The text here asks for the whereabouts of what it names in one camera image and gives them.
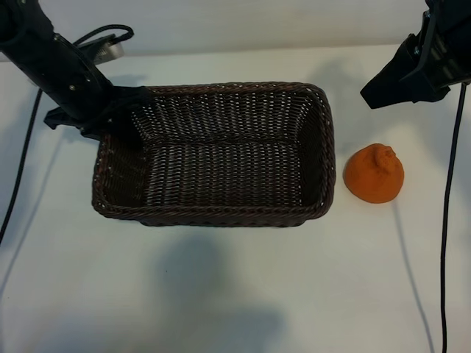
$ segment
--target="white table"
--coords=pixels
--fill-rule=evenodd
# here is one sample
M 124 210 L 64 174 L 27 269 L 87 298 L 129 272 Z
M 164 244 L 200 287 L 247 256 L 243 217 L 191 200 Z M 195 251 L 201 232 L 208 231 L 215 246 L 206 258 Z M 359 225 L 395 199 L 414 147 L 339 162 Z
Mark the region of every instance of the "white table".
M 360 89 L 394 46 L 126 57 L 117 85 L 301 81 L 333 109 L 338 182 L 330 212 L 290 229 L 150 228 L 91 206 L 97 142 L 42 122 L 0 248 L 0 352 L 441 351 L 442 199 L 458 88 L 436 104 L 371 111 Z M 0 64 L 0 210 L 13 188 L 35 89 Z M 471 346 L 471 101 L 465 108 L 447 253 L 449 352 Z M 347 158 L 390 144 L 396 202 L 354 197 Z

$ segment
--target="orange object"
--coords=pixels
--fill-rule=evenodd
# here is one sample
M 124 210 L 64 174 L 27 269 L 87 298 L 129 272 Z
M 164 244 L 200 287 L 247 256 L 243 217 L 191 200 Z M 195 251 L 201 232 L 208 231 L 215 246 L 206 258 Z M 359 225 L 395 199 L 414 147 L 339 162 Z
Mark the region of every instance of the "orange object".
M 372 144 L 356 152 L 345 168 L 344 181 L 348 190 L 373 204 L 396 198 L 404 183 L 404 169 L 389 146 Z

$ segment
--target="white wall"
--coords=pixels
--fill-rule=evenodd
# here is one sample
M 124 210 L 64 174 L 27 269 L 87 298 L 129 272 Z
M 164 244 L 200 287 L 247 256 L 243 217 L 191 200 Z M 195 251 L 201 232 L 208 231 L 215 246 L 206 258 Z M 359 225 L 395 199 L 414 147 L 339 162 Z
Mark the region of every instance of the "white wall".
M 128 54 L 400 43 L 424 0 L 40 0 L 69 40 L 123 23 Z

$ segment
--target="wicker basket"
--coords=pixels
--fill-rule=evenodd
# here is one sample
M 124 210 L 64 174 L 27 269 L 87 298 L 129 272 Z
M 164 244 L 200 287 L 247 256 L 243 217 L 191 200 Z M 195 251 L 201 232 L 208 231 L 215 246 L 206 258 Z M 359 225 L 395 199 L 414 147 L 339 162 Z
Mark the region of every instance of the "wicker basket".
M 303 83 L 150 87 L 144 147 L 107 136 L 93 178 L 105 217 L 149 226 L 291 227 L 324 215 L 336 179 L 324 92 Z

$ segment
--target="basket rim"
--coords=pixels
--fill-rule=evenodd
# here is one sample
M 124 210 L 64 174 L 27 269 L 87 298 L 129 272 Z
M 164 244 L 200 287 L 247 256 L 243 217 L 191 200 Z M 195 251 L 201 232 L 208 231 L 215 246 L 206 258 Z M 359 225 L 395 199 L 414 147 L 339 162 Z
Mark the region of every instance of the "basket rim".
M 210 85 L 152 86 L 150 91 L 159 95 L 208 94 L 208 93 L 260 93 L 260 92 L 303 92 L 322 105 L 322 155 L 323 185 L 320 202 L 308 206 L 140 206 L 130 207 L 111 204 L 103 193 L 103 183 L 99 171 L 107 165 L 107 147 L 111 137 L 106 135 L 99 144 L 93 174 L 92 205 L 105 217 L 120 219 L 182 218 L 182 217 L 239 217 L 244 218 L 303 218 L 313 219 L 323 216 L 333 203 L 333 189 L 336 181 L 335 151 L 333 147 L 332 113 L 325 92 L 315 85 L 301 82 L 230 82 Z

